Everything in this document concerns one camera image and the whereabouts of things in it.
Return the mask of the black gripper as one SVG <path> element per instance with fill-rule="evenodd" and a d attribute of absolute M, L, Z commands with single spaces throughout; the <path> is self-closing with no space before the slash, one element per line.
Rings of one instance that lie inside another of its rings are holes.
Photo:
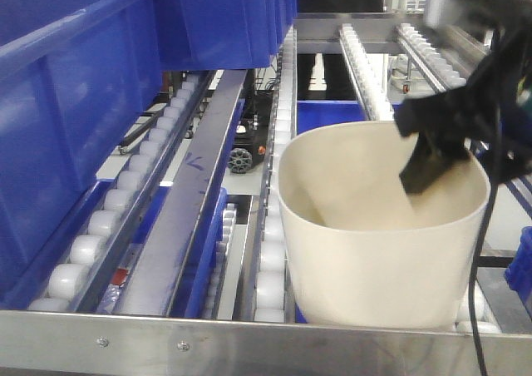
<path fill-rule="evenodd" d="M 506 182 L 531 172 L 531 32 L 515 30 L 495 46 L 463 87 L 406 99 L 395 111 L 401 136 L 416 144 L 399 177 L 408 195 L 419 195 L 458 161 L 470 157 L 466 140 L 489 149 L 479 161 Z"/>

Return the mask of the black wheeled robot base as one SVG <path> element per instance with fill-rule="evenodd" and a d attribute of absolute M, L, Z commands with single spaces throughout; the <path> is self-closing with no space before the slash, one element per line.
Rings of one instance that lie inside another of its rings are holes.
<path fill-rule="evenodd" d="M 273 91 L 259 90 L 255 80 L 256 71 L 248 70 L 244 81 L 244 109 L 229 153 L 228 169 L 234 174 L 247 173 L 260 164 L 266 154 Z"/>

